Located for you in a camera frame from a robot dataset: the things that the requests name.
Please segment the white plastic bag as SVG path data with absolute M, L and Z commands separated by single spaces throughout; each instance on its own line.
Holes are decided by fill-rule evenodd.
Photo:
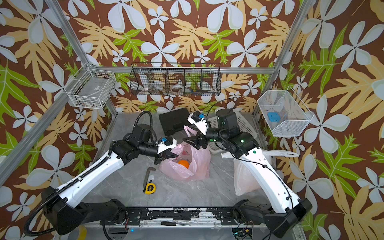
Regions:
M 271 164 L 272 157 L 299 157 L 300 155 L 284 150 L 263 150 L 267 161 Z M 229 152 L 222 153 L 222 159 L 234 159 L 234 187 L 235 194 L 237 196 L 242 196 L 244 194 L 260 190 L 262 187 L 255 179 L 251 171 L 246 167 L 246 165 L 240 161 L 235 160 L 234 157 Z

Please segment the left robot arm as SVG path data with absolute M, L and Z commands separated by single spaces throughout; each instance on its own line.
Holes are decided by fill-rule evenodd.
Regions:
M 93 165 L 57 188 L 48 187 L 42 193 L 42 203 L 30 214 L 24 233 L 37 237 L 51 232 L 66 235 L 81 224 L 95 221 L 122 223 L 126 207 L 113 199 L 105 203 L 84 203 L 82 200 L 108 176 L 140 155 L 153 157 L 155 164 L 175 158 L 172 149 L 177 141 L 172 137 L 158 139 L 150 123 L 135 121 L 131 133 L 122 140 L 112 141 L 108 151 Z

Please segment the orange fruit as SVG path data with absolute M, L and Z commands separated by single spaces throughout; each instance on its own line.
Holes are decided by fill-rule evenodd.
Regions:
M 181 166 L 183 166 L 183 167 L 185 167 L 187 169 L 190 166 L 190 163 L 187 160 L 180 160 L 180 161 L 178 161 L 178 164 L 180 164 Z

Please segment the pink printed plastic bag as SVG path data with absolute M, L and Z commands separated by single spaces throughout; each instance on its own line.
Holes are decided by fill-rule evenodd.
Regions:
M 172 153 L 176 158 L 166 159 L 160 164 L 160 171 L 176 181 L 204 180 L 209 177 L 211 152 L 208 149 L 195 149 L 182 142 Z

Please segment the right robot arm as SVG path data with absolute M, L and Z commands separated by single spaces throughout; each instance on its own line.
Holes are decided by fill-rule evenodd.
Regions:
M 270 231 L 267 238 L 271 235 L 282 238 L 310 212 L 311 202 L 298 197 L 278 176 L 255 138 L 240 130 L 234 111 L 222 109 L 216 115 L 218 127 L 213 128 L 203 113 L 191 113 L 188 121 L 199 131 L 195 136 L 185 138 L 184 142 L 197 150 L 207 148 L 209 143 L 221 143 L 231 157 L 245 163 L 265 192 L 271 208 L 264 210 L 249 201 L 242 201 L 234 206 L 238 222 L 264 223 Z

